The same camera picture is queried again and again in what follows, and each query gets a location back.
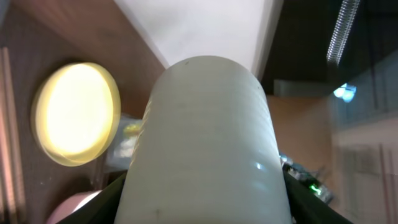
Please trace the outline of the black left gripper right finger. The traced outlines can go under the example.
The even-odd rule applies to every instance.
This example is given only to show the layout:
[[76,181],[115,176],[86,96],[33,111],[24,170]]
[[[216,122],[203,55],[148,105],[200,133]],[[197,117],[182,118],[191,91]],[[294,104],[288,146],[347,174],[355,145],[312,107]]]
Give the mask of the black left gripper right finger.
[[352,224],[283,171],[290,212],[297,224]]

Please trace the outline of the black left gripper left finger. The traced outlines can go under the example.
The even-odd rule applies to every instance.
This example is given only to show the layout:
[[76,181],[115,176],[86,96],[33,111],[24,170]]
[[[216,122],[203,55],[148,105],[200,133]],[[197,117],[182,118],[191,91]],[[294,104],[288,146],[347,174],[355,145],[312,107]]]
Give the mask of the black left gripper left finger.
[[60,224],[112,224],[116,217],[119,201],[127,173],[123,173],[87,204],[60,220]]

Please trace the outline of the white cup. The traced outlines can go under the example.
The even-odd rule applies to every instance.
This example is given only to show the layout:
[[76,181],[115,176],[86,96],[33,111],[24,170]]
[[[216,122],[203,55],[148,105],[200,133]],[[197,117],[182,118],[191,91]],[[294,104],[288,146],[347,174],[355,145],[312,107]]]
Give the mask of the white cup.
[[223,57],[172,65],[150,94],[116,223],[291,223],[257,78]]

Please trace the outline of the clear plastic waste bin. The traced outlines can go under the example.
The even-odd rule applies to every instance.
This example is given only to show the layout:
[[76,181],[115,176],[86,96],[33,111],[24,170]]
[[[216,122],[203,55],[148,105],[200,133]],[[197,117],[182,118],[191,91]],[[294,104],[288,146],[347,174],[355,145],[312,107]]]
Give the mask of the clear plastic waste bin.
[[115,137],[106,151],[106,172],[129,169],[141,126],[141,119],[121,116]]

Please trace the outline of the crumpled white wrapper waste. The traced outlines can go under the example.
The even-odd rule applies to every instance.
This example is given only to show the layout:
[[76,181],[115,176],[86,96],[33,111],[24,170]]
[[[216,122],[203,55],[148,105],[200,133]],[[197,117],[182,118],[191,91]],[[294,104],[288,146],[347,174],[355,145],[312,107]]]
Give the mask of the crumpled white wrapper waste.
[[131,158],[135,151],[137,140],[140,134],[140,124],[128,124],[119,130],[115,137],[113,156],[117,159]]

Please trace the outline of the yellow plate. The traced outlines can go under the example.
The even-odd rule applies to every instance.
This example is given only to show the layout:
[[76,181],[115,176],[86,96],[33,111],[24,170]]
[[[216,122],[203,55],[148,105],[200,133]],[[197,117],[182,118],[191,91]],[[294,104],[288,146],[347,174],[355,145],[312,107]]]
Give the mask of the yellow plate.
[[119,90],[96,63],[69,63],[39,87],[31,129],[41,150],[62,166],[87,164],[113,140],[121,116]]

